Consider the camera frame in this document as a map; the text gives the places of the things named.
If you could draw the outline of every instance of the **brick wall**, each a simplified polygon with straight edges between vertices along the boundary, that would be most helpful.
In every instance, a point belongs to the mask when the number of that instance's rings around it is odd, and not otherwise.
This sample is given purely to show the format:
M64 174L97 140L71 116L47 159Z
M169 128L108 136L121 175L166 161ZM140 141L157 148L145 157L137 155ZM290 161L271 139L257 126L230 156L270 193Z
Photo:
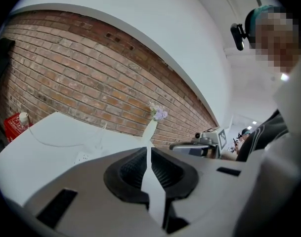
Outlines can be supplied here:
M11 18L3 37L16 45L0 82L0 123L16 112L27 111L35 123L59 111L142 135L153 100L169 113L153 137L157 146L189 140L215 126L193 91L163 60L104 22L33 11Z

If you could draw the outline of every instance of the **red box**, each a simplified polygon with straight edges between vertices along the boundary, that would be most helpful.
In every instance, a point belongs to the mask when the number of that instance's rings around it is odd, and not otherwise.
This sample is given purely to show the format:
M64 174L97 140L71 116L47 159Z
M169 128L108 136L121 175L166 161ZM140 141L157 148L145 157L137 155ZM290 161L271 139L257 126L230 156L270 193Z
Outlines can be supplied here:
M14 140L18 135L25 131L25 129L22 129L21 127L19 115L19 113L16 113L13 116L4 120L5 135L9 142Z

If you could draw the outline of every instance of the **black rectangular slot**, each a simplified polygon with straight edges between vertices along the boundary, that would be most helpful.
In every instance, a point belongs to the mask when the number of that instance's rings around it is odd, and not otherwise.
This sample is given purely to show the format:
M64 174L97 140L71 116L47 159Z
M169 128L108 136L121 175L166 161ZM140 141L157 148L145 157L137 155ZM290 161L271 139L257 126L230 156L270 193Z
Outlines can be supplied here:
M240 170L225 168L225 167L219 167L217 169L217 171L228 174L228 175L232 175L232 176L239 176L239 174L241 172Z
M37 219L50 228L55 228L62 215L66 212L78 192L63 189L54 199L41 211Z

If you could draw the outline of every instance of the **ceiling light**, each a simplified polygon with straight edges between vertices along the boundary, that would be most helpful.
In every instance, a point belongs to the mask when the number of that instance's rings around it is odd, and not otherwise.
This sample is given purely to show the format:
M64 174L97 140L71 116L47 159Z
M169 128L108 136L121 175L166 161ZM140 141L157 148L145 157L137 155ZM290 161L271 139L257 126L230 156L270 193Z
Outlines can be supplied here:
M286 74L282 74L281 75L281 80L282 81L287 81L289 79L289 76L288 75L286 75Z

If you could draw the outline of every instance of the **bottle cap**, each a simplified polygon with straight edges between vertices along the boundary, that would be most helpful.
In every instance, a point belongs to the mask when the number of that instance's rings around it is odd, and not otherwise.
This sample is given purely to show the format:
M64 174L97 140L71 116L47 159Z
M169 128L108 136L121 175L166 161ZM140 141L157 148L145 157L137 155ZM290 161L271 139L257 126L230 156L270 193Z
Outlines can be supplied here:
M18 118L20 119L21 122L26 122L28 121L28 113L20 113Z

